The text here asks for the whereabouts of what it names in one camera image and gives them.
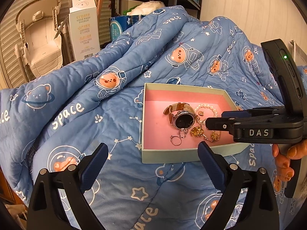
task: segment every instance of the blue gripper pad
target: blue gripper pad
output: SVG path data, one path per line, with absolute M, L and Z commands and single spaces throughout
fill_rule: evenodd
M 229 112 L 223 112 L 221 116 L 243 118 L 243 117 L 251 117 L 251 114 L 248 113 L 248 111 L 229 111 Z
M 223 156 L 214 154 L 205 141 L 199 143 L 197 152 L 214 187 L 223 193 L 226 189 L 228 163 Z
M 88 162 L 88 164 L 84 167 L 84 170 L 81 170 L 82 173 L 80 175 L 80 190 L 82 193 L 91 189 L 103 165 L 105 164 L 108 155 L 108 146 L 101 143 L 92 155 L 85 156 L 81 160 L 81 162 Z

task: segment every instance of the barcode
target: barcode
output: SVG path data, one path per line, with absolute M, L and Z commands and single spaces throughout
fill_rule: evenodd
M 90 54 L 88 54 L 88 55 L 85 55 L 85 56 L 84 56 L 84 59 L 90 58 L 90 57 L 92 57 L 93 55 L 94 55 L 93 53 L 90 53 Z

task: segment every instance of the watch bezel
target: watch bezel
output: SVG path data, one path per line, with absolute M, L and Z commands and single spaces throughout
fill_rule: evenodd
M 173 117 L 173 119 L 172 119 L 172 125 L 173 125 L 176 129 L 178 129 L 178 130 L 181 129 L 181 128 L 178 128 L 178 127 L 176 126 L 176 124 L 175 124 L 176 120 L 177 120 L 180 116 L 186 115 L 186 114 L 192 116 L 192 118 L 193 118 L 193 123 L 192 123 L 192 125 L 191 125 L 190 127 L 186 128 L 186 129 L 189 129 L 189 128 L 191 128 L 191 127 L 194 125 L 194 123 L 195 123 L 195 121 L 196 121 L 196 115 L 193 114 L 193 113 L 191 113 L 191 112 L 189 112 L 189 111 L 182 110 L 182 111 L 178 111 L 178 112 L 174 115 L 174 117 Z

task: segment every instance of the beige high chair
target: beige high chair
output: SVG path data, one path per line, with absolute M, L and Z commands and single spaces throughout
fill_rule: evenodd
M 55 39 L 61 0 L 34 0 L 16 16 L 16 28 L 22 39 L 23 58 L 36 77 L 60 69 L 63 64 L 62 38 Z

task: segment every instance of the white cardboard box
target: white cardboard box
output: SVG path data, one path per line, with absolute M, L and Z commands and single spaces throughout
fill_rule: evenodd
M 200 103 L 214 105 L 218 117 L 223 111 L 237 111 L 237 107 L 225 90 L 189 85 L 145 83 L 142 122 L 142 162 L 143 163 L 185 163 L 199 161 L 198 144 L 202 138 L 195 138 L 190 131 L 180 146 L 173 146 L 171 135 L 178 130 L 170 125 L 164 109 L 173 103 L 186 102 L 193 108 Z M 205 117 L 212 117 L 210 110 L 202 109 Z M 207 142 L 212 151 L 222 156 L 242 152 L 249 144 L 233 142 L 233 136 L 222 132 L 221 139 L 214 143 Z
M 75 61 L 100 51 L 95 0 L 72 0 L 69 9 L 69 36 Z

